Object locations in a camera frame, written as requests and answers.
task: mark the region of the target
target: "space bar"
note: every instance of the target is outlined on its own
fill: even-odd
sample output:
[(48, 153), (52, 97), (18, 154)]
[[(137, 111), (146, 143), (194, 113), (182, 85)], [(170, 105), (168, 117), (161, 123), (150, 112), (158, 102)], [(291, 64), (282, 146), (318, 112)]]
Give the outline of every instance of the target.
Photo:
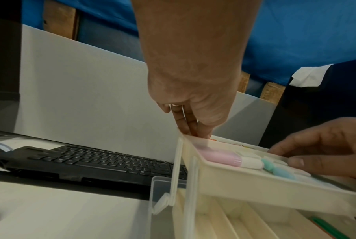
[(102, 164), (95, 164), (95, 163), (77, 162), (75, 165), (89, 167), (89, 168), (96, 168), (96, 169), (107, 169), (107, 170), (112, 170), (117, 172), (127, 172), (127, 169), (124, 168), (107, 166)]

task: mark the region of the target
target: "white paper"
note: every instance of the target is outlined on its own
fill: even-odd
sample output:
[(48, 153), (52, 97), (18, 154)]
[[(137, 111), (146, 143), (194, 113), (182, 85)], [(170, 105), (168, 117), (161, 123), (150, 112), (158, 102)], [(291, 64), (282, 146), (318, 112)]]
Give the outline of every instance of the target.
[(289, 85), (296, 87), (317, 87), (323, 81), (324, 75), (331, 65), (301, 67), (292, 75), (293, 79)]

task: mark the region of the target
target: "plastic organizer box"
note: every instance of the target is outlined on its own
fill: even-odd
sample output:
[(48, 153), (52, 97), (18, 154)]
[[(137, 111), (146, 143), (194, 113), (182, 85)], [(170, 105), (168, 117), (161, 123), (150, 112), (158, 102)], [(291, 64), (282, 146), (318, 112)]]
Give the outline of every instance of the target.
[[(176, 239), (333, 238), (310, 221), (314, 215), (333, 224), (345, 238), (356, 239), (355, 179), (305, 174), (296, 180), (282, 178), (265, 170), (209, 162), (198, 147), (257, 155), (282, 165), (287, 161), (265, 148), (180, 133), (170, 188), (156, 203), (150, 202), (154, 215), (172, 207)], [(181, 160), (189, 171), (186, 189), (182, 181), (178, 189)]]

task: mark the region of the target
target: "wooden block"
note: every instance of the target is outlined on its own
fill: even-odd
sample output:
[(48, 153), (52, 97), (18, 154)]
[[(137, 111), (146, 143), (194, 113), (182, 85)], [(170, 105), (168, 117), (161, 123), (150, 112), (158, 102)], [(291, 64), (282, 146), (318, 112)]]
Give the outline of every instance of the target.
[(44, 30), (76, 39), (78, 30), (78, 14), (75, 8), (53, 1), (44, 1)]
[(240, 84), (238, 85), (238, 92), (245, 93), (246, 87), (248, 86), (249, 83), (249, 78), (250, 74), (246, 72), (241, 72), (241, 81)]
[(276, 83), (272, 83), (272, 82), (267, 82), (267, 84), (265, 85), (265, 87), (262, 90), (262, 94), (261, 94), (261, 99), (270, 101), (274, 104), (278, 104), (280, 98), (283, 95), (284, 89), (286, 87), (276, 84)]

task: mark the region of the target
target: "pink pen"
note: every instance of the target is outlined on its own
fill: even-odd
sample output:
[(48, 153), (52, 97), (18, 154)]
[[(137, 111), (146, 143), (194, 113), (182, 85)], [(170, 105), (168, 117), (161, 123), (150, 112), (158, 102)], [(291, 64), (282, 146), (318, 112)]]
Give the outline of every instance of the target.
[(215, 150), (203, 146), (196, 146), (196, 149), (207, 161), (210, 162), (249, 169), (263, 169), (264, 167), (264, 164), (261, 160), (239, 156), (231, 151)]

